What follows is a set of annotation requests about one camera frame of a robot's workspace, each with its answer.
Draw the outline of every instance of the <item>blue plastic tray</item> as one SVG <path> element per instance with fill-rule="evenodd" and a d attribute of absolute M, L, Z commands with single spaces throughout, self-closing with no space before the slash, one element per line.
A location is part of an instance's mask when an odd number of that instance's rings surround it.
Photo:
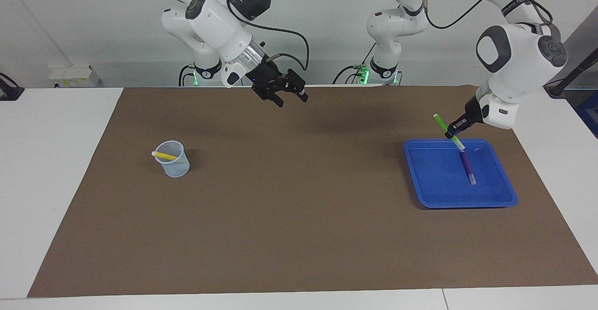
<path fill-rule="evenodd" d="M 506 207 L 517 195 L 485 140 L 461 140 L 477 185 L 471 185 L 451 140 L 408 140 L 403 145 L 417 199 L 428 208 Z"/>

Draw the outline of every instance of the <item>brown table surface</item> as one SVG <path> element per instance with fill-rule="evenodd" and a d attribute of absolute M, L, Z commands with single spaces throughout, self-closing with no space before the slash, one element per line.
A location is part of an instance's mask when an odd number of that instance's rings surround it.
<path fill-rule="evenodd" d="M 597 284 L 512 131 L 476 125 L 519 203 L 427 210 L 402 144 L 474 87 L 125 89 L 29 297 Z M 180 140 L 165 176 L 150 152 Z"/>

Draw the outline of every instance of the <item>table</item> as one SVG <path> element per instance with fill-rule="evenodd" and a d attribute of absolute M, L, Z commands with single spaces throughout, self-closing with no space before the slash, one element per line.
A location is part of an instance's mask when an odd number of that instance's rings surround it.
<path fill-rule="evenodd" d="M 0 306 L 21 308 L 577 308 L 598 285 L 243 295 L 23 299 L 122 89 L 30 89 L 0 104 Z M 564 100 L 538 91 L 514 129 L 590 263 L 598 265 L 598 140 Z"/>

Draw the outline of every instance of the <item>cup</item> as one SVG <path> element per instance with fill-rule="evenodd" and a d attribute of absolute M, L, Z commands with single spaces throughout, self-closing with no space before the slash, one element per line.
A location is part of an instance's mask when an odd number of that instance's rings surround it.
<path fill-rule="evenodd" d="M 175 160 L 169 161 L 167 159 L 154 156 L 156 161 L 162 165 L 162 168 L 164 168 L 164 172 L 166 172 L 167 176 L 178 178 L 188 172 L 189 160 L 186 158 L 185 148 L 181 142 L 166 141 L 156 148 L 156 152 L 165 153 L 176 157 Z"/>

